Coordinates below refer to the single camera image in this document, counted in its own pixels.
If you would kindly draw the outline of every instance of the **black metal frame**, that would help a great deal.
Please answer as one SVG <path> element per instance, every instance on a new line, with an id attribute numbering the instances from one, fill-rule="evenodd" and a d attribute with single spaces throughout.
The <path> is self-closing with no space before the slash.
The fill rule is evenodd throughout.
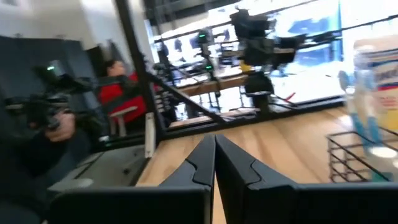
<path id="1" fill-rule="evenodd" d="M 157 111 L 155 103 L 155 90 L 153 84 L 149 81 L 146 72 L 146 65 L 144 56 L 139 50 L 136 34 L 134 32 L 134 25 L 131 22 L 130 4 L 127 0 L 115 1 L 116 8 L 118 9 L 119 19 L 121 21 L 124 35 L 127 40 L 129 51 L 132 61 L 136 68 L 138 80 L 142 90 L 142 96 L 147 107 L 148 112 L 155 114 L 156 136 L 161 138 L 165 134 L 164 121 Z"/>
<path id="2" fill-rule="evenodd" d="M 169 128 L 166 132 L 164 140 L 181 138 L 184 136 L 191 136 L 195 134 L 209 133 L 219 131 L 222 129 L 235 128 L 239 126 L 256 124 L 264 121 L 271 121 L 274 119 L 288 118 L 304 113 L 312 113 L 329 108 L 336 108 L 343 106 L 344 99 L 342 97 L 330 97 L 308 102 L 304 105 L 299 105 L 296 110 L 285 111 L 281 113 L 257 114 L 246 113 L 233 116 L 234 120 L 227 121 L 223 124 L 214 122 L 213 120 L 192 123 L 183 126 Z"/>
<path id="3" fill-rule="evenodd" d="M 382 145 L 388 147 L 389 149 L 398 151 L 398 149 L 392 147 L 389 143 L 398 141 L 398 133 L 394 131 L 390 131 L 385 128 L 380 128 L 381 133 L 389 133 L 393 136 L 393 138 L 383 139 Z M 337 140 L 340 136 L 356 136 L 361 139 L 362 142 L 366 142 L 370 146 L 378 145 L 369 138 L 366 138 L 356 131 L 346 131 L 342 133 L 330 134 L 326 138 L 328 140 L 328 154 L 329 154 L 329 169 L 330 174 L 329 178 L 332 182 L 368 182 L 370 178 L 370 173 L 378 175 L 381 179 L 385 181 L 391 181 L 388 177 L 382 174 L 382 172 L 378 171 L 374 166 L 369 164 L 366 161 L 366 158 L 362 155 L 356 154 L 356 149 L 364 150 L 364 144 L 350 144 L 344 145 L 340 144 L 339 140 Z M 352 162 L 356 162 L 355 167 L 351 165 Z"/>
<path id="4" fill-rule="evenodd" d="M 225 123 L 226 121 L 218 114 L 215 114 L 208 109 L 202 107 L 202 105 L 197 104 L 196 102 L 192 101 L 188 96 L 184 95 L 183 93 L 179 92 L 176 88 L 172 86 L 168 86 L 166 83 L 163 82 L 160 78 L 154 76 L 153 74 L 148 73 L 147 77 L 150 81 L 154 82 L 156 85 L 162 87 L 164 90 L 173 94 L 174 97 L 178 98 L 182 102 L 186 103 L 188 106 L 191 106 L 193 109 L 202 112 L 204 115 L 209 116 L 214 121 L 218 123 Z"/>

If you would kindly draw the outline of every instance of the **black pole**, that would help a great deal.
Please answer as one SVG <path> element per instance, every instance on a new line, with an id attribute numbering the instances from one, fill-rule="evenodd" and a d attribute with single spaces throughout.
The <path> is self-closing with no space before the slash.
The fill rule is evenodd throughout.
<path id="1" fill-rule="evenodd" d="M 130 55 L 136 68 L 138 82 L 142 89 L 142 96 L 146 104 L 147 112 L 154 113 L 157 134 L 156 136 L 157 139 L 160 139 L 165 134 L 163 117 L 157 110 L 154 85 L 148 79 L 144 56 L 138 47 L 136 34 L 134 32 L 134 25 L 130 19 L 130 5 L 128 0 L 114 0 L 114 2 L 116 4 L 116 8 L 118 9 L 119 18 L 127 40 Z"/>

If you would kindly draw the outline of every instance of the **wall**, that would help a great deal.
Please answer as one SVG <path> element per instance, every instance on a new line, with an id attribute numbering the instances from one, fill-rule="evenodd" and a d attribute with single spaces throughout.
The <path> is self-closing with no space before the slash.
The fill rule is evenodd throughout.
<path id="1" fill-rule="evenodd" d="M 17 6 L 0 3 L 0 35 L 12 37 L 22 34 L 24 37 L 39 35 L 30 7 L 30 2 L 20 0 Z"/>
<path id="2" fill-rule="evenodd" d="M 96 46 L 80 0 L 32 0 L 40 35 L 80 40 L 86 49 Z"/>
<path id="3" fill-rule="evenodd" d="M 96 43 L 108 46 L 108 40 L 117 43 L 123 59 L 132 65 L 121 24 L 112 0 L 81 0 L 88 25 Z"/>

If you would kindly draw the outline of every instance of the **desk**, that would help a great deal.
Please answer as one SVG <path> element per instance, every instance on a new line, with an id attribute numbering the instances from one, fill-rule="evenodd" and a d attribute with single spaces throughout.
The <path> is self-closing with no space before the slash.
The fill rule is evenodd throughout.
<path id="1" fill-rule="evenodd" d="M 329 158 L 326 135 L 351 129 L 344 108 L 303 114 L 216 132 L 245 149 L 261 162 L 299 183 L 329 182 Z M 156 186 L 167 178 L 203 134 L 163 141 L 149 161 L 137 185 Z M 342 144 L 356 143 L 344 138 Z M 215 187 L 213 223 L 224 224 L 223 205 Z"/>
<path id="2" fill-rule="evenodd" d="M 246 114 L 246 113 L 250 113 L 253 112 L 255 109 L 251 109 L 251 108 L 242 108 L 242 109 L 238 109 L 238 110 L 234 110 L 234 111 L 230 111 L 230 112 L 226 112 L 226 113 L 222 113 L 222 116 L 236 116 L 236 115 L 240 115 L 240 114 Z M 191 119 L 186 119 L 185 121 L 175 121 L 170 125 L 170 128 L 172 127 L 178 127 L 178 126 L 183 126 L 183 125 L 187 125 L 187 124 L 193 124 L 193 123 L 199 123 L 199 122 L 203 122 L 203 121 L 208 121 L 211 118 L 207 117 L 207 116 L 200 116 L 197 118 L 191 118 Z"/>
<path id="3" fill-rule="evenodd" d="M 244 85 L 247 75 L 238 75 L 236 77 L 227 78 L 228 76 L 240 74 L 241 71 L 238 68 L 230 68 L 228 70 L 219 70 L 216 72 L 216 76 L 224 79 L 220 80 L 221 90 L 225 90 L 232 87 Z M 188 96 L 196 96 L 205 93 L 212 93 L 217 91 L 217 82 L 206 82 L 203 84 L 197 84 L 195 86 L 181 87 L 180 91 Z"/>

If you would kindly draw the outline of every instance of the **red shirt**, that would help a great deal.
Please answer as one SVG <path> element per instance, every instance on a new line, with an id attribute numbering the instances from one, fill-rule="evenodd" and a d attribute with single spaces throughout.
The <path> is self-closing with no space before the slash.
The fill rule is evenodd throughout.
<path id="1" fill-rule="evenodd" d="M 131 80 L 137 81 L 136 73 L 134 72 L 132 75 L 129 76 L 129 78 Z M 123 92 L 119 84 L 104 86 L 101 88 L 101 93 L 99 94 L 99 100 L 101 101 L 102 104 L 106 104 L 107 102 L 121 96 L 122 93 Z M 126 113 L 124 115 L 124 122 L 126 123 L 135 120 L 138 116 L 145 114 L 146 112 L 146 107 L 143 97 L 137 96 L 131 100 L 126 101 L 123 105 L 117 107 L 111 113 L 124 110 L 131 106 L 136 106 L 137 109 L 132 112 Z"/>

